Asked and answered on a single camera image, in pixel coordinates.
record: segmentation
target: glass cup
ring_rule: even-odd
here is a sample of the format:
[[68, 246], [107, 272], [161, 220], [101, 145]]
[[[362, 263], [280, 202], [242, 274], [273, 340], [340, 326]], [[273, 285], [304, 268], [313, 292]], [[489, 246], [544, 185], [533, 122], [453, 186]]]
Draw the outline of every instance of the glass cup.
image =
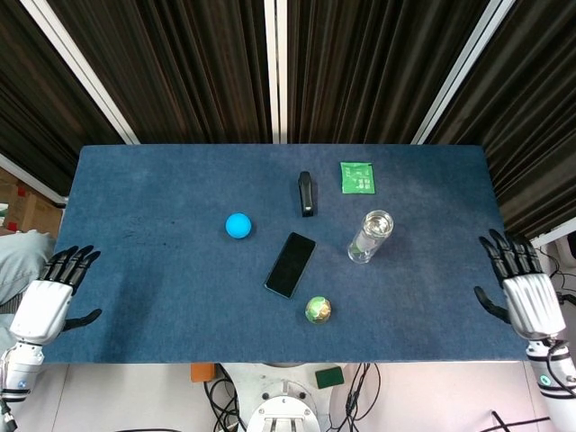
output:
[[348, 256], [358, 264], [365, 264], [374, 256], [394, 228], [392, 216], [384, 210], [370, 211], [364, 216], [362, 228], [348, 246]]

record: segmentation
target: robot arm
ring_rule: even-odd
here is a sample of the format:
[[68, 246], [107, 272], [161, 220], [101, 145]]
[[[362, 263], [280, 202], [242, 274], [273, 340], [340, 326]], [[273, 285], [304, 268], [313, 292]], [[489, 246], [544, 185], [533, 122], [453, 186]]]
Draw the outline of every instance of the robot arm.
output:
[[57, 253], [42, 269], [39, 279], [28, 285], [10, 327], [16, 345], [4, 352], [0, 360], [0, 401], [24, 401], [44, 361], [42, 347], [62, 331], [87, 326], [102, 313], [96, 309], [83, 318], [66, 319], [70, 301], [86, 271], [100, 256], [92, 249], [72, 247]]
[[526, 354], [551, 421], [560, 432], [576, 432], [576, 368], [568, 342], [558, 338], [566, 325], [552, 281], [542, 272], [527, 240], [504, 239], [494, 229], [490, 235], [496, 246], [484, 237], [480, 242], [504, 290], [508, 309], [496, 306], [479, 286], [474, 293], [488, 313], [511, 324], [529, 341]]

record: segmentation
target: green sachet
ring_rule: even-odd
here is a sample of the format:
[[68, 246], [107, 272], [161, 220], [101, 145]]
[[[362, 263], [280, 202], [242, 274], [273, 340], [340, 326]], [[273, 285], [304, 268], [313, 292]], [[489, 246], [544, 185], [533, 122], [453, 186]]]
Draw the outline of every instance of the green sachet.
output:
[[340, 162], [342, 194], [374, 194], [372, 164], [367, 162]]

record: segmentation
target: orange object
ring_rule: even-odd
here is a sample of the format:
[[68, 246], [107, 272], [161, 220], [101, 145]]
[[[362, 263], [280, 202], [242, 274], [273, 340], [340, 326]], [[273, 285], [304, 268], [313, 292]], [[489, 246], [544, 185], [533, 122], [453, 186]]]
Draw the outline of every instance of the orange object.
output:
[[190, 380], [193, 383], [207, 383], [216, 376], [216, 364], [192, 363], [190, 364]]

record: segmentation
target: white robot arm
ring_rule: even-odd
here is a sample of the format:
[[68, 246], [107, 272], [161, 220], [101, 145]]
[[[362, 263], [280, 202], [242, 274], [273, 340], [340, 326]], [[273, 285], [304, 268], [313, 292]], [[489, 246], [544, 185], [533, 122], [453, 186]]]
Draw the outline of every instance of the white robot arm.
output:
[[480, 242], [504, 290], [508, 309], [496, 306], [479, 286], [474, 288], [476, 297], [488, 313], [511, 324], [529, 341], [526, 354], [550, 420], [559, 432], [576, 432], [576, 368], [568, 342], [559, 339], [566, 324], [552, 281], [542, 272], [527, 240], [511, 236], [504, 239], [494, 229], [490, 235], [496, 246], [484, 237]]
[[100, 256], [92, 250], [92, 246], [72, 247], [53, 256], [22, 297], [10, 327], [16, 345], [0, 360], [0, 404], [8, 430], [15, 430], [15, 423], [5, 403], [24, 401], [31, 392], [44, 361], [42, 347], [61, 332], [86, 326], [102, 313], [97, 309], [83, 318], [66, 319], [87, 269]]

